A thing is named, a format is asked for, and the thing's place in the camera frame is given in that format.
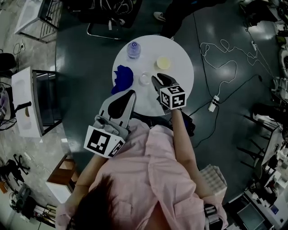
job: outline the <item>checkered fabric bag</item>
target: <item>checkered fabric bag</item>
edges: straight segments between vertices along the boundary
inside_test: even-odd
[[[201,170],[200,173],[206,180],[214,195],[226,192],[227,183],[219,167],[208,165],[206,168]]]

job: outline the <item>woman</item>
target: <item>woman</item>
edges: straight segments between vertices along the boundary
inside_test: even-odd
[[[223,222],[218,229],[227,227],[221,203],[197,168],[181,111],[171,116],[174,132],[132,119],[114,158],[94,155],[57,208],[57,228],[203,230],[206,203],[217,208]]]

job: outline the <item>clear plastic bottle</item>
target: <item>clear plastic bottle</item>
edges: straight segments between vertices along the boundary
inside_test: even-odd
[[[138,59],[141,54],[141,46],[139,43],[132,41],[127,46],[128,57]]]

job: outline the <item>round white table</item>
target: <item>round white table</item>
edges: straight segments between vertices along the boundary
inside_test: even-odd
[[[139,77],[143,72],[148,72],[152,76],[157,73],[167,74],[173,77],[186,92],[186,97],[191,93],[194,82],[194,70],[191,60],[185,50],[176,42],[166,37],[157,35],[147,35],[134,39],[141,46],[141,55],[134,60],[127,55],[126,44],[117,55],[112,70],[112,81],[115,85],[116,74],[119,65],[129,67],[134,74],[134,81],[129,89],[136,92],[136,104],[134,111],[145,116],[162,116],[163,109],[156,100],[158,94],[149,78],[150,84],[142,86],[139,84]],[[171,66],[167,70],[158,68],[156,61],[159,56],[168,57]]]

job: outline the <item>shoe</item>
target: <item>shoe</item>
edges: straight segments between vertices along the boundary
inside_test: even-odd
[[[161,22],[166,22],[166,18],[165,18],[165,15],[164,15],[164,13],[162,13],[162,12],[154,12],[154,17],[157,19],[157,20],[159,20],[159,21],[161,21]]]
[[[164,37],[163,35],[161,35],[161,34],[153,34],[153,35],[157,35],[157,36],[162,36],[162,37]],[[173,37],[171,37],[170,38],[172,41],[174,41],[174,36]]]

